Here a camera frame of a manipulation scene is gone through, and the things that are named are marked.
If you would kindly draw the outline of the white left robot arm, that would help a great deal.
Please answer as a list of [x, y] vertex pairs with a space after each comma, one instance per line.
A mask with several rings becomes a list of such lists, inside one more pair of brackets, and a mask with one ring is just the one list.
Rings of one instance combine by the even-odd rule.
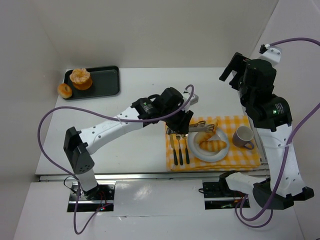
[[175, 133], [187, 134], [194, 114], [189, 108], [198, 101], [199, 97], [192, 91], [180, 93], [168, 87], [162, 94], [139, 98], [123, 112], [100, 124], [82, 130], [67, 129], [63, 150], [85, 198], [93, 200], [104, 192], [93, 171], [92, 155], [97, 150], [127, 133], [159, 121]]

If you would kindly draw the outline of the metal tongs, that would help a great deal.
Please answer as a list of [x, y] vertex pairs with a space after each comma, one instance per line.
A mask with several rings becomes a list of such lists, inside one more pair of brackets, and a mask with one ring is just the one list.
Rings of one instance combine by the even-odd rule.
[[[203, 121], [199, 121], [198, 123], [190, 124], [189, 125], [189, 132], [187, 134], [189, 134], [189, 133], [198, 133], [198, 132], [204, 130], [203, 127], [206, 126], [206, 125], [207, 124], [206, 124], [206, 122], [204, 120]], [[171, 132], [171, 130], [167, 127], [166, 134], [170, 135], [170, 134], [175, 134], [175, 133]]]

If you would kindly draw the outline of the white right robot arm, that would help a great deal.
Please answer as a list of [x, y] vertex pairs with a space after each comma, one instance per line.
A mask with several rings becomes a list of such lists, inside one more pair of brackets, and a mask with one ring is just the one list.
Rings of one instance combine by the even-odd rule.
[[288, 102], [273, 93], [282, 50], [270, 45], [262, 46], [260, 57], [249, 59], [236, 52], [222, 75], [239, 92], [241, 105], [252, 120], [268, 162], [270, 177], [252, 177], [237, 171], [219, 177], [219, 184], [228, 191], [252, 195], [257, 204], [268, 210], [285, 210], [296, 201], [314, 197], [312, 188], [306, 186], [298, 167], [292, 145], [292, 115]]

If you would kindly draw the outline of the purple mug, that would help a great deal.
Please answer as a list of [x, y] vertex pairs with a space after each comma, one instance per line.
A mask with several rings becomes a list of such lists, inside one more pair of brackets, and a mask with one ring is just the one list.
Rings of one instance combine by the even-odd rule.
[[253, 150], [255, 148], [255, 145], [252, 142], [253, 139], [254, 133], [251, 128], [247, 126], [240, 126], [233, 134], [232, 143], [238, 148]]

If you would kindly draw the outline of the small round bagel bread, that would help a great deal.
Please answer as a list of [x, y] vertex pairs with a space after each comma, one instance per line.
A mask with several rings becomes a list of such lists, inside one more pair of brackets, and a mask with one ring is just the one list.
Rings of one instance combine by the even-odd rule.
[[63, 99], [68, 99], [73, 95], [73, 91], [69, 85], [66, 83], [61, 83], [57, 87], [57, 92], [58, 94], [63, 98]]

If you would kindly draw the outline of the aluminium front rail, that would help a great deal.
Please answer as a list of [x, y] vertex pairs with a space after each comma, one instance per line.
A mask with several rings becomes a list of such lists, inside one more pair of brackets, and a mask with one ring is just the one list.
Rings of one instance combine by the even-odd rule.
[[97, 181], [126, 181], [126, 180], [171, 180], [171, 179], [214, 179], [221, 172], [166, 172], [166, 173], [137, 173], [137, 174], [97, 174]]

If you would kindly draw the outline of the white plate blue rim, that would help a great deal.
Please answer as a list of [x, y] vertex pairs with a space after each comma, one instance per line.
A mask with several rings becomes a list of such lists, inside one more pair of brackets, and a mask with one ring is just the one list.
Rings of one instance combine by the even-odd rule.
[[228, 136], [220, 127], [217, 128], [216, 134], [209, 139], [209, 141], [221, 140], [226, 143], [226, 147], [217, 152], [210, 152], [200, 148], [199, 144], [196, 143], [196, 137], [200, 133], [201, 132], [191, 132], [188, 134], [187, 138], [188, 149], [196, 158], [205, 162], [215, 163], [227, 156], [230, 143]]

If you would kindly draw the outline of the pale pointed pastry bread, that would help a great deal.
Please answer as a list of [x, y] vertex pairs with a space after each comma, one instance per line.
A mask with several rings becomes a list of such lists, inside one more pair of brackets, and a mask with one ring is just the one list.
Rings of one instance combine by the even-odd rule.
[[204, 126], [203, 130], [197, 133], [194, 137], [195, 143], [201, 144], [213, 137], [217, 132], [218, 124], [219, 120], [214, 118], [212, 124], [207, 124]]

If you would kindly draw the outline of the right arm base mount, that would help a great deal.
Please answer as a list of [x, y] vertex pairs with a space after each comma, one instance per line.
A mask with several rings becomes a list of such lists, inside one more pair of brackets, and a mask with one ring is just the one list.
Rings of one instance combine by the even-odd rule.
[[204, 198], [206, 210], [234, 209], [245, 197], [245, 194], [240, 191], [225, 188], [218, 178], [203, 180], [198, 192]]

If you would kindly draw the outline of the striped golden bread roll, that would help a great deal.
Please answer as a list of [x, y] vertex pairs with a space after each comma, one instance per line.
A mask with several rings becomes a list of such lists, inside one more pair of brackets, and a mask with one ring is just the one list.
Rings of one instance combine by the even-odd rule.
[[227, 147], [227, 143], [222, 140], [209, 140], [201, 142], [199, 147], [204, 151], [217, 153], [225, 149]]

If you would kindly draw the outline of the black tray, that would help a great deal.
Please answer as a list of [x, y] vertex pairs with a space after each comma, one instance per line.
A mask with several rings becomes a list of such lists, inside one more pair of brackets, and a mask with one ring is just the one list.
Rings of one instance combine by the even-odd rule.
[[72, 96], [67, 98], [67, 101], [111, 97], [119, 94], [120, 70], [117, 66], [91, 67], [86, 70], [93, 80], [92, 86], [86, 90], [76, 89], [70, 80], [73, 70], [66, 71], [63, 83], [72, 89]]

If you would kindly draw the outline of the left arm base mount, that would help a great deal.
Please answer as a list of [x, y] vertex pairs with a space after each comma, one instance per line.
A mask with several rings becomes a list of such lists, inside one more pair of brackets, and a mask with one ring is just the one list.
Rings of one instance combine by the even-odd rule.
[[67, 212], [75, 211], [76, 202], [77, 212], [90, 213], [99, 210], [100, 212], [112, 212], [114, 210], [115, 183], [102, 183], [98, 190], [87, 193], [80, 188], [78, 196], [78, 183], [68, 176], [64, 179], [63, 185], [70, 190], [68, 197]]

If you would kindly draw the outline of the yellow checkered cloth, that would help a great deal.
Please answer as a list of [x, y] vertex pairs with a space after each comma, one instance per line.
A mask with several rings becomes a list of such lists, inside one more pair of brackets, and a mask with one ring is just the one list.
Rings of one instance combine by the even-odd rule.
[[[251, 127], [247, 116], [234, 115], [234, 116], [208, 116], [208, 117], [194, 117], [191, 124], [199, 121], [205, 121], [206, 124], [212, 124], [213, 119], [219, 120], [218, 127], [221, 128], [227, 135], [229, 141], [229, 151], [222, 160], [217, 162], [206, 162], [195, 157], [189, 150], [190, 163], [186, 163], [185, 155], [185, 141], [180, 140], [180, 146], [183, 156], [183, 165], [174, 164], [174, 154], [170, 144], [170, 136], [165, 135], [166, 147], [166, 170], [169, 172], [194, 172], [194, 171], [251, 171], [261, 165], [261, 156], [258, 149], [255, 147], [253, 150], [248, 150], [243, 147], [236, 147], [232, 143], [233, 134], [240, 126]], [[176, 152], [179, 151], [178, 141], [176, 136], [173, 135], [173, 141]]]

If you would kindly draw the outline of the tall orange muffin bread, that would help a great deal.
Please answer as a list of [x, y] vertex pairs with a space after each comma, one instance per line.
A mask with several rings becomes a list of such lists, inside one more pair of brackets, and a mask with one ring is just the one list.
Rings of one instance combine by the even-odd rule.
[[93, 84], [91, 74], [87, 71], [86, 68], [74, 69], [69, 78], [73, 86], [80, 91], [88, 90]]

